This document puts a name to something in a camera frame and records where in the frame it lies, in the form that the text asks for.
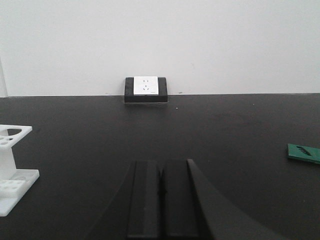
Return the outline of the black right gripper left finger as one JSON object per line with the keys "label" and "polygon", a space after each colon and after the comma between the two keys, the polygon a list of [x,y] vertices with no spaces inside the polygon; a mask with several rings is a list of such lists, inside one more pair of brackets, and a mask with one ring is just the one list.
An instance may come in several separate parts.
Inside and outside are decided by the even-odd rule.
{"label": "black right gripper left finger", "polygon": [[96,239],[160,239],[159,177],[155,161],[132,162],[122,186],[96,225]]}

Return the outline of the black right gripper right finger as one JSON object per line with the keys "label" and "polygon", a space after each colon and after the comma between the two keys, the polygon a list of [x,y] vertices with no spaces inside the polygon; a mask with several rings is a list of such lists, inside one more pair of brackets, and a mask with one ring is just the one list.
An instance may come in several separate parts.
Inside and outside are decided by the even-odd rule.
{"label": "black right gripper right finger", "polygon": [[283,240],[224,197],[192,159],[163,168],[164,237],[167,240]]}

